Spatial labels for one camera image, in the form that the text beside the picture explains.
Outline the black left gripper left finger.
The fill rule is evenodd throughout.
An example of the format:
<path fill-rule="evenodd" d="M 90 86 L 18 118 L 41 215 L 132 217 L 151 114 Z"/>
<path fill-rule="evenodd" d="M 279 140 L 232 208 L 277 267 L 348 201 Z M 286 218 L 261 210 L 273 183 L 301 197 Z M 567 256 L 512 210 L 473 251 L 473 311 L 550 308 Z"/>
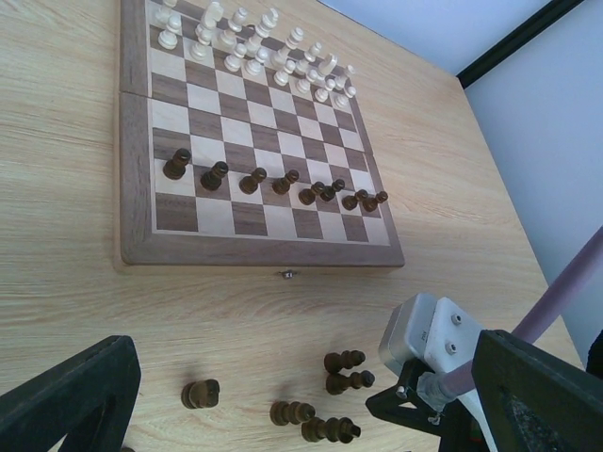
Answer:
<path fill-rule="evenodd" d="M 119 451 L 140 380 L 133 339 L 108 336 L 1 395 L 1 449 Z"/>

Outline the dark pawn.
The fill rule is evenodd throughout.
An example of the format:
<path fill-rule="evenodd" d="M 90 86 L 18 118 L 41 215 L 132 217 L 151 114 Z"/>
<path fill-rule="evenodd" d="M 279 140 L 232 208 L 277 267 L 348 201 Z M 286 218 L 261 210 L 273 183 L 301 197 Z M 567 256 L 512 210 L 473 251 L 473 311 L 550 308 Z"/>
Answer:
<path fill-rule="evenodd" d="M 299 201 L 303 205 L 311 205 L 323 193 L 324 189 L 325 185 L 322 182 L 315 182 L 309 188 L 304 188 L 299 192 Z"/>
<path fill-rule="evenodd" d="M 325 186 L 320 194 L 324 202 L 330 202 L 335 199 L 336 194 L 345 188 L 346 184 L 343 179 L 334 180 L 329 186 Z"/>
<path fill-rule="evenodd" d="M 367 191 L 365 189 L 360 189 L 356 191 L 353 195 L 347 195 L 343 197 L 341 200 L 341 204 L 346 210 L 352 211 L 367 197 Z"/>
<path fill-rule="evenodd" d="M 388 200 L 388 194 L 386 191 L 380 191 L 372 196 L 367 196 L 362 201 L 363 208 L 366 212 L 374 212 L 378 207 Z"/>
<path fill-rule="evenodd" d="M 285 195 L 289 192 L 291 186 L 300 178 L 300 174 L 296 169 L 289 170 L 283 177 L 276 178 L 272 181 L 272 190 L 277 195 Z"/>
<path fill-rule="evenodd" d="M 184 177 L 187 165 L 191 159 L 191 151 L 180 148 L 175 151 L 172 158 L 163 167 L 164 175 L 171 180 L 179 180 Z"/>

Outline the dark chess piece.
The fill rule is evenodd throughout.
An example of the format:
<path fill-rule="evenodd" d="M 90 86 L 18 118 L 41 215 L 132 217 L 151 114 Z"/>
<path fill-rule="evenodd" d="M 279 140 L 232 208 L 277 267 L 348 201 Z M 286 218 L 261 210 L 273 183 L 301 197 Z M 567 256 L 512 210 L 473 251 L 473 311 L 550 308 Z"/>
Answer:
<path fill-rule="evenodd" d="M 218 161 L 213 167 L 203 173 L 200 179 L 202 187 L 208 191 L 216 191 L 220 188 L 222 180 L 229 172 L 226 162 Z"/>
<path fill-rule="evenodd" d="M 322 420 L 314 417 L 301 425 L 301 436 L 310 443 L 328 440 L 331 443 L 348 444 L 361 436 L 361 428 L 348 417 Z"/>
<path fill-rule="evenodd" d="M 244 194 L 252 195 L 266 178 L 266 170 L 258 167 L 239 181 L 239 189 Z"/>
<path fill-rule="evenodd" d="M 205 379 L 188 383 L 182 390 L 181 401 L 190 409 L 214 408 L 219 404 L 220 384 L 216 379 Z"/>
<path fill-rule="evenodd" d="M 361 350 L 344 350 L 340 353 L 330 352 L 324 357 L 323 364 L 329 374 L 337 374 L 342 369 L 352 369 L 366 360 Z"/>
<path fill-rule="evenodd" d="M 275 426 L 286 426 L 288 424 L 299 425 L 308 422 L 316 416 L 316 409 L 299 401 L 285 402 L 277 401 L 269 410 L 270 421 Z"/>
<path fill-rule="evenodd" d="M 330 374 L 325 383 L 326 391 L 332 396 L 343 394 L 349 389 L 359 390 L 370 388 L 375 382 L 375 376 L 368 370 L 352 372 L 348 376 Z"/>

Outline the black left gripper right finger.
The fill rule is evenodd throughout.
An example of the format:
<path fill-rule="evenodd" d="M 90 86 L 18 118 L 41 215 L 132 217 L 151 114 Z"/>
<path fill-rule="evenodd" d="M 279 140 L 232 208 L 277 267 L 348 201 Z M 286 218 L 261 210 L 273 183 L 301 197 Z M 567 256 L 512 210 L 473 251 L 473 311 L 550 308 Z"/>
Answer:
<path fill-rule="evenodd" d="M 482 331 L 472 377 L 499 451 L 602 449 L 602 337 L 581 370 L 506 331 Z"/>

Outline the wooden folding chess board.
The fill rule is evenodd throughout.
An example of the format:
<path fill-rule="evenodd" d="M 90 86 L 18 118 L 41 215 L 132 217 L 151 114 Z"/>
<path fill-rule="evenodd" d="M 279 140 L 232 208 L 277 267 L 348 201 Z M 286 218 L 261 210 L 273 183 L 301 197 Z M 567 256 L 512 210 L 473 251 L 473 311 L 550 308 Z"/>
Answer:
<path fill-rule="evenodd" d="M 386 191 L 356 95 L 338 97 L 337 63 L 303 41 L 280 55 L 292 27 L 261 40 L 261 16 L 226 10 L 209 45 L 195 28 L 212 1 L 121 1 L 115 99 L 115 258 L 121 266 L 267 267 L 285 274 L 310 268 L 399 268 L 404 256 L 388 200 L 374 212 L 341 200 L 365 189 Z M 174 50 L 158 43 L 172 14 L 182 18 Z M 163 167 L 180 148 L 187 171 L 168 179 Z M 224 161 L 216 191 L 200 183 Z M 252 194 L 239 181 L 267 172 Z M 299 180 L 285 195 L 272 181 L 289 170 Z M 303 205 L 299 192 L 343 179 L 334 200 Z"/>

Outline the white chess piece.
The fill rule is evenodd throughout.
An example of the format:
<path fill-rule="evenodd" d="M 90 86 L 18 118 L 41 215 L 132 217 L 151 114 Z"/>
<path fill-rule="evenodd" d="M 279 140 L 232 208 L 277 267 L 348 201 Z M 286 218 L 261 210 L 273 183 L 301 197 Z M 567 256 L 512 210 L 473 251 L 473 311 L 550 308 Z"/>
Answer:
<path fill-rule="evenodd" d="M 355 74 L 355 69 L 352 65 L 347 65 L 343 72 L 335 78 L 335 90 L 338 97 L 343 99 L 351 99 L 356 95 L 356 88 L 349 81 Z"/>
<path fill-rule="evenodd" d="M 159 33 L 158 43 L 167 50 L 174 50 L 178 44 L 178 37 L 182 33 L 182 18 L 179 14 L 172 14 L 165 26 L 165 29 Z"/>
<path fill-rule="evenodd" d="M 209 45 L 212 41 L 214 30 L 217 28 L 218 22 L 222 19 L 224 8 L 219 1 L 212 1 L 207 8 L 195 28 L 198 42 L 201 45 Z"/>
<path fill-rule="evenodd" d="M 255 32 L 261 40 L 266 39 L 272 30 L 277 26 L 279 20 L 279 11 L 276 8 L 270 8 L 260 19 L 255 27 Z"/>
<path fill-rule="evenodd" d="M 303 38 L 304 31 L 299 26 L 292 28 L 288 37 L 284 41 L 284 46 L 280 50 L 280 55 L 284 58 L 287 58 L 293 50 L 296 50 L 299 47 L 303 41 Z"/>
<path fill-rule="evenodd" d="M 327 55 L 319 64 L 318 64 L 318 74 L 321 78 L 325 78 L 329 74 L 332 73 L 334 68 L 337 66 L 338 57 L 335 54 Z"/>

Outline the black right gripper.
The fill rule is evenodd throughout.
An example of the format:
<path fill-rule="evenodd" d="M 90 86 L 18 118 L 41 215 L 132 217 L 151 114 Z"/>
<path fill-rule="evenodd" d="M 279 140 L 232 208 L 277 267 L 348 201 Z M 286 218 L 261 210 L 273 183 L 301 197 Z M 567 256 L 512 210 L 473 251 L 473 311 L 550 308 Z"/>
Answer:
<path fill-rule="evenodd" d="M 406 362 L 394 386 L 367 399 L 371 415 L 439 437 L 439 451 L 488 451 L 478 422 L 459 400 L 437 412 L 418 396 L 418 378 L 431 371 L 417 358 Z"/>

